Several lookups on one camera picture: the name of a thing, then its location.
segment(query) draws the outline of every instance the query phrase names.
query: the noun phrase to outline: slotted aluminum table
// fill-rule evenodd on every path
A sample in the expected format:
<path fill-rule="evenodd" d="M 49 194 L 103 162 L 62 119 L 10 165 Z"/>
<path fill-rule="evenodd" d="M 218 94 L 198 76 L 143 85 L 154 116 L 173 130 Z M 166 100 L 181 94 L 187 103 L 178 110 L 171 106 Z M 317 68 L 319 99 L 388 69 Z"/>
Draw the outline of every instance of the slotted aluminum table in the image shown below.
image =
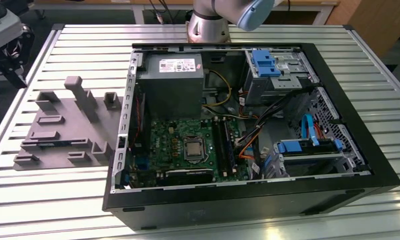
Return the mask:
<path fill-rule="evenodd" d="M 358 38 L 341 26 L 230 27 L 234 43 L 314 43 L 400 176 L 400 83 Z M 83 239 L 400 239 L 400 187 L 334 212 L 309 217 L 133 232 L 102 212 L 106 167 L 11 170 L 38 109 L 39 90 L 59 98 L 66 76 L 93 95 L 123 94 L 131 43 L 182 43 L 183 25 L 65 25 L 51 30 L 0 125 L 0 238 Z"/>

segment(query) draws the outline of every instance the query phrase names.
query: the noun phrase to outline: blue cable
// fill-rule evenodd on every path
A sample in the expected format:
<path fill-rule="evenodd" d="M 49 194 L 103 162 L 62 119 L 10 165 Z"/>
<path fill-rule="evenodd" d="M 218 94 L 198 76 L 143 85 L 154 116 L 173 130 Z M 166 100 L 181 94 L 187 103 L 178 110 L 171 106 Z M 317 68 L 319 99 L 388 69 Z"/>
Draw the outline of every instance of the blue cable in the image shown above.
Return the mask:
<path fill-rule="evenodd" d="M 319 145 L 317 137 L 315 137 L 313 116 L 307 113 L 303 114 L 303 116 L 301 117 L 299 133 L 301 133 L 301 138 L 302 139 L 310 138 L 313 146 Z"/>

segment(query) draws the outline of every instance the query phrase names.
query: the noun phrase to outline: blue plastic clip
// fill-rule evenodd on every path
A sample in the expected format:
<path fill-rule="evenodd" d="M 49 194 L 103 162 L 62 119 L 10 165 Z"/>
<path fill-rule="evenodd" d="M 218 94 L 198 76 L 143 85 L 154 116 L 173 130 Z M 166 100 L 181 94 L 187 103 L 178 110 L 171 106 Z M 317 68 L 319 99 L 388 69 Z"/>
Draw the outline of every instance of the blue plastic clip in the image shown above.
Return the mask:
<path fill-rule="evenodd" d="M 287 153 L 302 151 L 298 141 L 283 141 L 282 144 Z"/>
<path fill-rule="evenodd" d="M 318 146 L 319 143 L 318 143 L 318 140 L 317 140 L 317 137 L 315 137 L 315 130 L 314 130 L 314 122 L 313 122 L 313 116 L 310 114 L 303 114 L 303 116 L 301 117 L 301 138 L 302 139 L 306 139 L 306 138 L 310 138 L 311 140 L 311 145 L 313 146 Z"/>
<path fill-rule="evenodd" d="M 341 141 L 338 139 L 333 140 L 333 144 L 334 144 L 334 147 L 336 147 L 337 151 L 338 152 L 342 151 L 344 146 L 342 146 L 342 143 L 341 143 Z"/>
<path fill-rule="evenodd" d="M 281 143 L 277 143 L 277 149 L 278 149 L 279 154 L 282 154 L 285 152 L 293 153 L 293 152 L 302 151 L 298 141 L 283 141 Z"/>
<path fill-rule="evenodd" d="M 267 155 L 265 163 L 263 163 L 263 168 L 266 168 L 266 166 L 270 163 L 270 161 L 271 161 L 271 155 Z"/>
<path fill-rule="evenodd" d="M 251 63 L 259 77 L 279 77 L 281 72 L 275 68 L 275 59 L 267 50 L 251 50 Z"/>
<path fill-rule="evenodd" d="M 286 152 L 286 149 L 285 149 L 285 146 L 282 143 L 277 143 L 277 149 L 278 149 L 278 153 L 285 153 Z"/>

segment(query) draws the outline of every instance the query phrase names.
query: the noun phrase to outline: cpu socket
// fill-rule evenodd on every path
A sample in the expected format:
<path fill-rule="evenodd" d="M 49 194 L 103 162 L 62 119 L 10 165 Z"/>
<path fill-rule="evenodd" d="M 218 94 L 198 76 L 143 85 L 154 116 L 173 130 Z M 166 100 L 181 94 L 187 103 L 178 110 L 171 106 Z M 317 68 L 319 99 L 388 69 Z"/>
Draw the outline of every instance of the cpu socket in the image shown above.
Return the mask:
<path fill-rule="evenodd" d="M 190 164 L 205 160 L 203 139 L 199 136 L 183 138 L 183 159 Z"/>

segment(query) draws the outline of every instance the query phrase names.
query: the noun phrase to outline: green motherboard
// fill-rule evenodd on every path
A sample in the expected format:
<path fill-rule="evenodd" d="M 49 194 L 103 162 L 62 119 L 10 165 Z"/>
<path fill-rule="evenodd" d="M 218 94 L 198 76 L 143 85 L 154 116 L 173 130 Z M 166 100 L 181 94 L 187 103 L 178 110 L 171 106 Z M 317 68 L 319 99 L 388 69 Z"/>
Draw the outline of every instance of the green motherboard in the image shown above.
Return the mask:
<path fill-rule="evenodd" d="M 239 137 L 237 121 L 233 118 L 223 119 L 223 121 L 230 144 L 233 144 L 234 139 Z M 143 170 L 149 173 L 159 173 L 167 170 L 209 169 L 213 171 L 211 182 L 214 183 L 247 180 L 245 160 L 237 159 L 233 152 L 229 153 L 235 161 L 231 171 L 229 174 L 222 174 L 219 171 L 222 163 L 218 162 L 219 154 L 217 151 L 221 150 L 215 149 L 215 136 L 213 134 L 215 133 L 213 132 L 211 119 L 153 121 L 150 123 L 149 155 L 145 159 L 147 167 Z M 198 160 L 191 160 L 190 156 L 199 156 L 201 154 L 203 155 Z M 142 187 L 154 187 L 150 176 L 145 176 Z"/>

